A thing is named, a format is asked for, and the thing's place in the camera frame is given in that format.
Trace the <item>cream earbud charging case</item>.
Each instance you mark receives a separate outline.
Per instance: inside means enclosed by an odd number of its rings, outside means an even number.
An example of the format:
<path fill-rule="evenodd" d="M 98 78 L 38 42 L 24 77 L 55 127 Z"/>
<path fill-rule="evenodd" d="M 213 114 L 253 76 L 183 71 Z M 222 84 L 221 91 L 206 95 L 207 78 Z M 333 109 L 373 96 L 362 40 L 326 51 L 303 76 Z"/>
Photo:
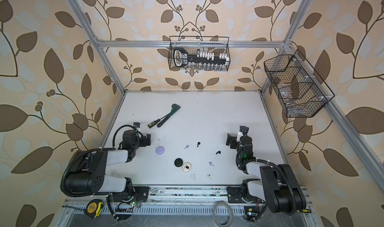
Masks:
<path fill-rule="evenodd" d="M 192 168 L 192 164 L 190 162 L 184 162 L 184 164 L 182 165 L 182 171 L 184 173 L 188 173 Z"/>

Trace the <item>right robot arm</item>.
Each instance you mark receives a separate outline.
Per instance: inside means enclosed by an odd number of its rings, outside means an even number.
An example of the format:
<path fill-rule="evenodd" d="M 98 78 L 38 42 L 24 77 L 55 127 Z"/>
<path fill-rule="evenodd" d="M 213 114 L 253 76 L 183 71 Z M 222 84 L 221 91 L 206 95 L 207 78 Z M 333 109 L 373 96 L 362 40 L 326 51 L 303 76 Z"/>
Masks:
<path fill-rule="evenodd" d="M 245 179 L 239 188 L 227 187 L 230 203 L 263 203 L 272 213 L 293 215 L 307 208 L 305 195 L 288 164 L 275 164 L 254 157 L 249 128 L 240 126 L 237 136 L 227 135 L 226 145 L 236 150 L 238 170 L 253 179 Z"/>

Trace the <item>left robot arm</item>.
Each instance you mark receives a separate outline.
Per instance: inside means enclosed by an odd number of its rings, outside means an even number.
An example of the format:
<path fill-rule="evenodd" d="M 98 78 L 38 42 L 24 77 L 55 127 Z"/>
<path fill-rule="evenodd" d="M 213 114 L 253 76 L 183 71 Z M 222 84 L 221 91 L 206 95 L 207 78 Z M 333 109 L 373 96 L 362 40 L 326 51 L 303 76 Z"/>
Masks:
<path fill-rule="evenodd" d="M 68 197 L 119 195 L 129 200 L 137 196 L 132 180 L 106 174 L 108 166 L 128 163 L 141 147 L 150 146 L 152 136 L 140 131 L 140 123 L 123 125 L 113 135 L 111 148 L 79 151 L 63 173 L 60 188 Z"/>

